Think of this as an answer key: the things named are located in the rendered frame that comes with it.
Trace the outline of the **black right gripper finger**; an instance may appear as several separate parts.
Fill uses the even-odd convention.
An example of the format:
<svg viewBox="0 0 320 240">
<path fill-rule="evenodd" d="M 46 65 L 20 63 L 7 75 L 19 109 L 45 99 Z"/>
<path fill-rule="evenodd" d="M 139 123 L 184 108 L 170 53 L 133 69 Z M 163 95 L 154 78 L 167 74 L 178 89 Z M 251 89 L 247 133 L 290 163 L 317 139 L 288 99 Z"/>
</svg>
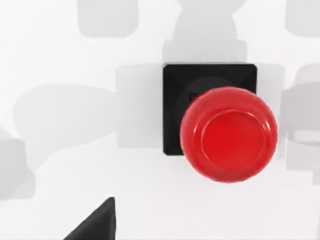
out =
<svg viewBox="0 0 320 240">
<path fill-rule="evenodd" d="M 116 240 L 115 198 L 107 198 L 63 240 Z"/>
</svg>

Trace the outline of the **red push button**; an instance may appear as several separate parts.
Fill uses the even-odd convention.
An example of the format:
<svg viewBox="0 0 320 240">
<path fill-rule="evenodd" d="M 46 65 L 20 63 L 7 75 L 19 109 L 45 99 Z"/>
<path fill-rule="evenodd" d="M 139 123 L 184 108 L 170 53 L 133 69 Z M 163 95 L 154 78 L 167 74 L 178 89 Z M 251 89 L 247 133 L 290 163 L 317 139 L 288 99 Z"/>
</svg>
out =
<svg viewBox="0 0 320 240">
<path fill-rule="evenodd" d="M 198 173 L 220 183 L 259 174 L 277 142 L 273 111 L 259 96 L 237 87 L 214 88 L 195 97 L 180 125 L 185 158 Z"/>
</svg>

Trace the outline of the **black square button base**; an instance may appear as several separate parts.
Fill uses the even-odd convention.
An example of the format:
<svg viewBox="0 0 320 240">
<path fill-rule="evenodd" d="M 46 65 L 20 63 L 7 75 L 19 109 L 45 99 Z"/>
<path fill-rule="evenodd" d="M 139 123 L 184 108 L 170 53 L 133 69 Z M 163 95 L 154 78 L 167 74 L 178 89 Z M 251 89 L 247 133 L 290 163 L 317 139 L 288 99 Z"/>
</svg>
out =
<svg viewBox="0 0 320 240">
<path fill-rule="evenodd" d="M 162 149 L 181 156 L 180 125 L 191 102 L 221 87 L 257 92 L 257 66 L 252 63 L 167 63 L 162 68 Z"/>
</svg>

